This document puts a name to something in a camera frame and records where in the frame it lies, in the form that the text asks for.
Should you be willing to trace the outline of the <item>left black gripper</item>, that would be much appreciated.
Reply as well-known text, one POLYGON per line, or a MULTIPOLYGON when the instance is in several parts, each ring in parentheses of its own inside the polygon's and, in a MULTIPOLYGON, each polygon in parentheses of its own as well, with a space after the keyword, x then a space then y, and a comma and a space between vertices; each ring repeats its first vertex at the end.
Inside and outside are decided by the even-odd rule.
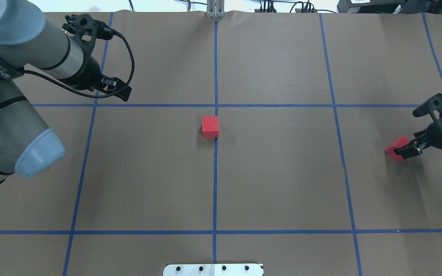
POLYGON ((75 90, 103 89, 105 94, 112 95, 127 102, 132 92, 119 77, 107 77, 101 73, 100 65, 95 58, 88 58, 79 71, 66 78, 66 85, 75 90))

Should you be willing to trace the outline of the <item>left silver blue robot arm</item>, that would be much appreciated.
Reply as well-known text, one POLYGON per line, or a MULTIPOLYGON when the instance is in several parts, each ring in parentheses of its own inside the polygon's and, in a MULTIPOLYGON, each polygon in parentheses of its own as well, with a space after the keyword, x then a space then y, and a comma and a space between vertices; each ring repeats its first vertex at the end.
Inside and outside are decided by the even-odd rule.
POLYGON ((13 174, 31 178, 66 153, 15 79, 30 74, 82 97, 128 101, 134 70, 127 39, 105 22, 66 15, 59 27, 28 0, 0 0, 0 184, 13 174), (127 81, 104 75, 92 57, 96 40, 114 37, 130 56, 127 81))

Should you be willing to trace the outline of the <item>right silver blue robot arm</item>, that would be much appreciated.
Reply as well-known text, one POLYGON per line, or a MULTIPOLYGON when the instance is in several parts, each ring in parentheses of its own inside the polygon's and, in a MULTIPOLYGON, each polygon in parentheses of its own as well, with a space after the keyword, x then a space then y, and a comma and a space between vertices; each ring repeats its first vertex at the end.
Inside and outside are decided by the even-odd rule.
POLYGON ((433 122, 424 130, 414 133, 414 139, 402 136, 388 145, 384 152, 395 161, 401 161, 420 156, 424 149, 430 147, 442 149, 442 117, 432 117, 433 122))

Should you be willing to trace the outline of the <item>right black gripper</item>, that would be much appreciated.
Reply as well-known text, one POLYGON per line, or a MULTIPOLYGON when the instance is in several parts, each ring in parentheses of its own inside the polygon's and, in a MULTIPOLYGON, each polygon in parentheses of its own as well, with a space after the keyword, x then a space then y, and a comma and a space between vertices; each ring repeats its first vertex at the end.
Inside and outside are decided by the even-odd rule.
POLYGON ((416 133, 416 142, 412 140, 395 140, 393 152, 395 161, 402 161, 420 156, 429 147, 442 149, 442 123, 431 123, 427 128, 416 133))

